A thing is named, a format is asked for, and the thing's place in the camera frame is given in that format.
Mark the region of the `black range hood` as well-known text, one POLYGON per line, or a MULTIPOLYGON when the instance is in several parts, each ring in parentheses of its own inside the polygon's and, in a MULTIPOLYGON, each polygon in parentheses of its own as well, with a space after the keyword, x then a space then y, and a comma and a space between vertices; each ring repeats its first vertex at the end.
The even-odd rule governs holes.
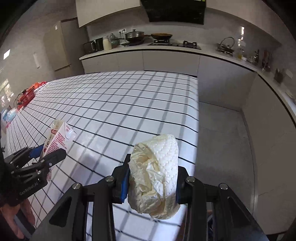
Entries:
POLYGON ((206 1, 144 0, 140 2, 150 22, 204 24, 206 1))

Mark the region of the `blue white tissue pack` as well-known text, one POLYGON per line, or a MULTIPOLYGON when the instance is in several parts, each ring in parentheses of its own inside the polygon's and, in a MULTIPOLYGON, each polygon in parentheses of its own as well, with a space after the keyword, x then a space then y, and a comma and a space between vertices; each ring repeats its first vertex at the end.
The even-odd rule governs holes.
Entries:
POLYGON ((7 128, 12 120, 15 118, 15 116, 18 114, 18 109, 12 108, 10 110, 4 109, 1 112, 1 127, 7 128))

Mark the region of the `cream electric kettle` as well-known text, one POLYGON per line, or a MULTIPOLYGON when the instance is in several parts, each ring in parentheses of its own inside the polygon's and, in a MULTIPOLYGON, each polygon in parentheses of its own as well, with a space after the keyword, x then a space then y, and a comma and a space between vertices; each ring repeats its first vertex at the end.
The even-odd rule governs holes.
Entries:
POLYGON ((108 51, 108 50, 111 50, 112 49, 112 44, 111 44, 108 36, 103 37, 102 44, 103 44, 103 49, 105 51, 108 51))

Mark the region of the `black utensil holder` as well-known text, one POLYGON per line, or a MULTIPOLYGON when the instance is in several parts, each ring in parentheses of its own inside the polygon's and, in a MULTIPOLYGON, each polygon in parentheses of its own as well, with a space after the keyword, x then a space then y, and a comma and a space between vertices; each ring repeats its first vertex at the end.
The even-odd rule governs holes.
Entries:
POLYGON ((285 69, 278 69, 276 68, 275 73, 274 73, 274 80, 278 83, 281 84, 283 82, 283 79, 285 77, 285 69))

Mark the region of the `beige refrigerator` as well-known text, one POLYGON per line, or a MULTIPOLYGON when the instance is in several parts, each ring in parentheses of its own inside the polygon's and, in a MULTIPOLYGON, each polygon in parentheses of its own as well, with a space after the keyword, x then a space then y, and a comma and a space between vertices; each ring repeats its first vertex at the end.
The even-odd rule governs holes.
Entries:
POLYGON ((84 74, 79 58, 85 55, 83 44, 88 42, 88 35, 84 27, 79 27, 78 18, 56 22, 43 40, 55 78, 84 74))

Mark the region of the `grey lidded cooking pot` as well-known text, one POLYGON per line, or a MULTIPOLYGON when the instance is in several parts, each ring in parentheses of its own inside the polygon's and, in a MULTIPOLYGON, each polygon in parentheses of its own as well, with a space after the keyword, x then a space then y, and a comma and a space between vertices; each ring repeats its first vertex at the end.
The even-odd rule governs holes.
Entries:
POLYGON ((145 38, 145 34, 143 31, 137 31, 136 29, 133 29, 131 32, 128 32, 125 34, 125 39, 129 43, 139 43, 143 41, 145 38))

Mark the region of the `dark glass bottle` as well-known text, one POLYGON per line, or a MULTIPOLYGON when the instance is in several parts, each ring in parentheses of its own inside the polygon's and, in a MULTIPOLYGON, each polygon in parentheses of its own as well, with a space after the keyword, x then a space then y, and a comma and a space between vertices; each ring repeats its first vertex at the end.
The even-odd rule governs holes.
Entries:
POLYGON ((255 51, 255 54, 253 56, 253 64, 258 65, 258 63, 259 63, 259 49, 255 51))

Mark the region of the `black wok pan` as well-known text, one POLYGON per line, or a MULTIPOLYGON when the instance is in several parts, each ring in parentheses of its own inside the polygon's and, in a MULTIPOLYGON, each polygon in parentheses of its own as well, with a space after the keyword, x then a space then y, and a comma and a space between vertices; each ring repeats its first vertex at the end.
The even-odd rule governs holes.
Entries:
POLYGON ((145 36, 152 37, 153 39, 158 40, 158 41, 168 41, 169 39, 171 39, 172 34, 154 33, 154 34, 145 35, 145 36))

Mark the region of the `black microwave oven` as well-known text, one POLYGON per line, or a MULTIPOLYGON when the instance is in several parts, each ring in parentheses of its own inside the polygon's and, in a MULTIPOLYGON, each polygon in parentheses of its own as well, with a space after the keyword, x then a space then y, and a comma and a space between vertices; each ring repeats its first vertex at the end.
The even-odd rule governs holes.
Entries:
POLYGON ((98 38, 87 43, 83 44, 85 54, 91 54, 98 51, 102 51, 103 47, 103 38, 98 38))

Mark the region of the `white paper towel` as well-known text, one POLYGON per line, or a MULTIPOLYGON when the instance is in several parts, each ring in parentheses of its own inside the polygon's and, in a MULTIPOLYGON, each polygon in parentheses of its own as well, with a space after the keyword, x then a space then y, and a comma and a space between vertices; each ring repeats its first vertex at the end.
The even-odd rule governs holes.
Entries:
POLYGON ((133 147, 128 163, 128 203, 133 210, 157 219, 169 219, 178 212, 178 158, 178 143, 171 134, 133 147))

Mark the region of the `lower kitchen cabinets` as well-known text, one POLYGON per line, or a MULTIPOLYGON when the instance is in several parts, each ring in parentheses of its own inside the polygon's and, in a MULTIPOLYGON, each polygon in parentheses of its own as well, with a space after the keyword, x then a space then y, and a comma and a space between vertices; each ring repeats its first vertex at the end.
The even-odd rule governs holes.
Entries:
POLYGON ((295 105, 251 65, 217 53, 137 46, 81 57, 87 73, 159 70, 198 78, 196 176, 226 182, 267 234, 295 219, 295 105))

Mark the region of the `black gas stove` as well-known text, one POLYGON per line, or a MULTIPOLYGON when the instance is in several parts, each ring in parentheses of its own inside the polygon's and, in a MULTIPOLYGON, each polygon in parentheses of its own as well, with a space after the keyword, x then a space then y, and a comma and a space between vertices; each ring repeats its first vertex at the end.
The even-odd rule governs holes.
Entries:
POLYGON ((154 40, 153 43, 149 44, 149 46, 174 46, 174 47, 183 47, 190 49, 201 50, 201 47, 196 42, 170 42, 170 40, 154 40))

